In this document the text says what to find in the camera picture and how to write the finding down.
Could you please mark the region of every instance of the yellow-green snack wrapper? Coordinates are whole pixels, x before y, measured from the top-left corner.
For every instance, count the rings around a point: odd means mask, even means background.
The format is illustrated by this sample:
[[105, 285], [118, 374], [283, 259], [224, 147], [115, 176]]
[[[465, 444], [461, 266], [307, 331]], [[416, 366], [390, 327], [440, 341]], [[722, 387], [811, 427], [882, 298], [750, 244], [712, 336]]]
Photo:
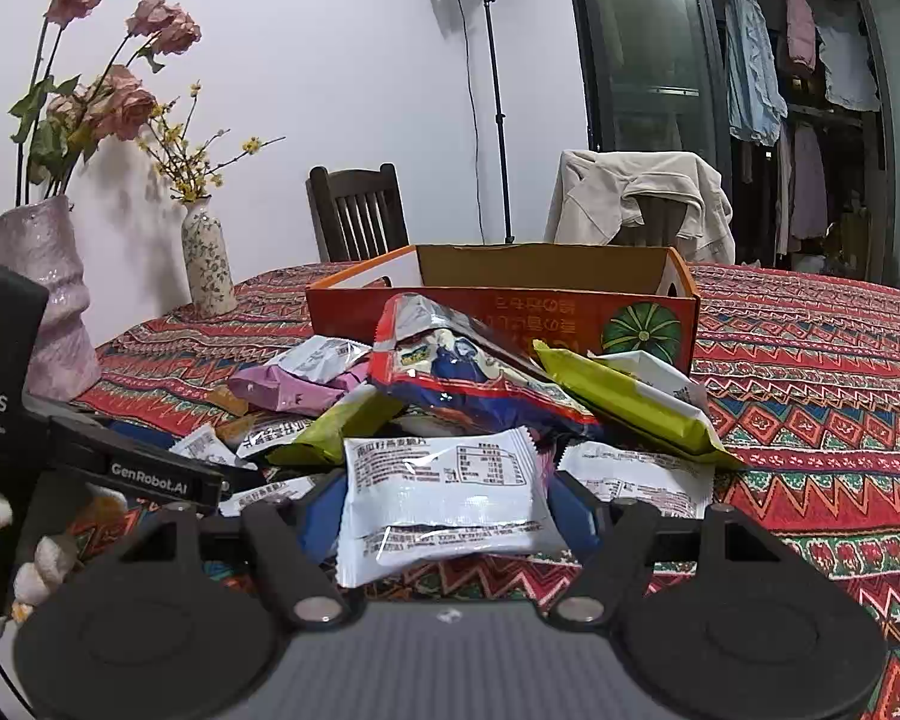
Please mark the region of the yellow-green snack wrapper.
[[569, 349], [551, 349], [534, 341], [533, 350], [557, 384], [663, 451], [723, 469], [746, 467], [727, 452], [709, 418], [696, 406]]
[[404, 405], [372, 384], [361, 384], [315, 419], [293, 443], [269, 452], [266, 460], [275, 466], [342, 466], [343, 439], [373, 436]]

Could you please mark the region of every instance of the chair backrest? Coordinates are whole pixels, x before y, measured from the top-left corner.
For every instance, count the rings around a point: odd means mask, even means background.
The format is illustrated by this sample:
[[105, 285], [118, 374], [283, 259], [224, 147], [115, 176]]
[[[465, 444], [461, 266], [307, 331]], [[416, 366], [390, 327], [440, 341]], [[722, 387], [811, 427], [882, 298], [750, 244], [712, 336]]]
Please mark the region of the chair backrest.
[[307, 189], [330, 262], [367, 260], [407, 245], [396, 170], [390, 163], [379, 172], [314, 167]]

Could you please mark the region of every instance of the wardrobe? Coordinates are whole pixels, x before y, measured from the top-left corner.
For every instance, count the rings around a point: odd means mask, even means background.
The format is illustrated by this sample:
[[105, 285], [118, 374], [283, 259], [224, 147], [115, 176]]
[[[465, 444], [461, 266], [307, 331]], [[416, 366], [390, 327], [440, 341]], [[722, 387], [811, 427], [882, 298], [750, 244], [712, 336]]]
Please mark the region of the wardrobe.
[[[746, 0], [786, 109], [783, 139], [763, 143], [731, 133], [741, 0], [573, 1], [594, 151], [706, 159], [733, 205], [738, 262], [900, 287], [900, 0]], [[793, 18], [814, 36], [811, 67], [790, 57]]]

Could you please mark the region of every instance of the red patterned tablecloth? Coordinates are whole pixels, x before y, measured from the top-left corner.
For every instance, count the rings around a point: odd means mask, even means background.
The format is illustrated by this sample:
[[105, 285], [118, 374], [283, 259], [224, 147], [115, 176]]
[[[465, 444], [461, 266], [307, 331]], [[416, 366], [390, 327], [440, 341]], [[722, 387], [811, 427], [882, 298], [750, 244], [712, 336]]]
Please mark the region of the red patterned tablecloth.
[[[98, 351], [103, 379], [80, 399], [184, 435], [227, 415], [207, 391], [310, 333], [304, 287], [340, 266], [271, 271], [237, 288], [211, 322], [185, 307]], [[892, 654], [868, 720], [900, 720], [900, 292], [875, 285], [693, 266], [703, 295], [693, 374], [722, 440], [754, 470], [718, 474], [717, 495], [755, 517], [839, 584], [883, 628]], [[93, 555], [146, 515], [80, 534]], [[374, 597], [498, 598], [547, 604], [565, 562], [464, 557], [380, 581]], [[674, 581], [658, 576], [656, 586]]]

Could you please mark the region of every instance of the chair with jacket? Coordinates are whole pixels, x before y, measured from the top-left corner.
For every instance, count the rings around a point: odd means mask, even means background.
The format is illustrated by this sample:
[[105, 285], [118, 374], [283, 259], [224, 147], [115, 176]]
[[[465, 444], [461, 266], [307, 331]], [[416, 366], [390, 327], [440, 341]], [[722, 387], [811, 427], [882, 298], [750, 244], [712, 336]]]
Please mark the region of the chair with jacket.
[[687, 262], [733, 263], [720, 173], [686, 151], [564, 151], [544, 240], [664, 245]]
[[378, 257], [408, 244], [396, 170], [314, 167], [307, 180], [317, 247], [324, 262]]

